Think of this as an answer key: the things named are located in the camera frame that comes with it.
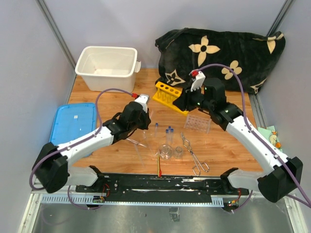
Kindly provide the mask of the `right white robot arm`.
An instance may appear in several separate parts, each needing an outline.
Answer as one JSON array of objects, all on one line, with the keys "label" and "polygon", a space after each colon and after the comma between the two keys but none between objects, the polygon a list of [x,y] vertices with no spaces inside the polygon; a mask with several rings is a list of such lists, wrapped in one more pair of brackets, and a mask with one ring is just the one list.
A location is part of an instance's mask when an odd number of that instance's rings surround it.
[{"label": "right white robot arm", "polygon": [[217,78],[204,80],[196,90],[183,89],[173,101],[181,111],[198,109],[235,137],[260,164],[263,172],[231,168],[221,175],[220,188],[232,194],[237,188],[260,192],[270,202],[277,202],[300,185],[303,163],[279,151],[251,125],[246,111],[226,100],[225,87]]}]

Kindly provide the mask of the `clear plastic tube rack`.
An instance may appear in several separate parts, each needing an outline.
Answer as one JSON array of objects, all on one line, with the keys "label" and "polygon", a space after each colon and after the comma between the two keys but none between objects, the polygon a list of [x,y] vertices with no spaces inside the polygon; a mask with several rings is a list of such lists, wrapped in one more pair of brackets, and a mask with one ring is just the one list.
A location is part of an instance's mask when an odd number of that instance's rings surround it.
[{"label": "clear plastic tube rack", "polygon": [[203,133],[209,133],[210,123],[211,123],[210,118],[187,115],[184,128],[196,130]]}]

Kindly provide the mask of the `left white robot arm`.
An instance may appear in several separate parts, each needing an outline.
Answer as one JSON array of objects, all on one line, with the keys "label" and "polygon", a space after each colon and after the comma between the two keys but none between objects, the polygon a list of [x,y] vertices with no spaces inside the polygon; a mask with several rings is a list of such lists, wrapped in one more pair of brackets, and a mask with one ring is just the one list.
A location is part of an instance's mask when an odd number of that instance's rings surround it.
[{"label": "left white robot arm", "polygon": [[51,142],[45,144],[32,170],[42,188],[48,193],[54,193],[65,185],[84,185],[93,192],[101,191],[104,180],[92,168],[71,169],[71,166],[100,148],[127,139],[137,129],[148,129],[151,123],[148,101],[146,95],[140,95],[129,102],[123,112],[115,114],[96,130],[60,145]]}]

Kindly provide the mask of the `clear glass test tube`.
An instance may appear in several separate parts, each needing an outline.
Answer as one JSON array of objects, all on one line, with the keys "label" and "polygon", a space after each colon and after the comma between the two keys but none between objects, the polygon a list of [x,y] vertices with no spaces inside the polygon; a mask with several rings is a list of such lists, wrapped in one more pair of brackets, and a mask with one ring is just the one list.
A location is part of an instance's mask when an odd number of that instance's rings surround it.
[{"label": "clear glass test tube", "polygon": [[152,120],[152,116],[153,116],[154,111],[153,110],[149,110],[149,119]]}]

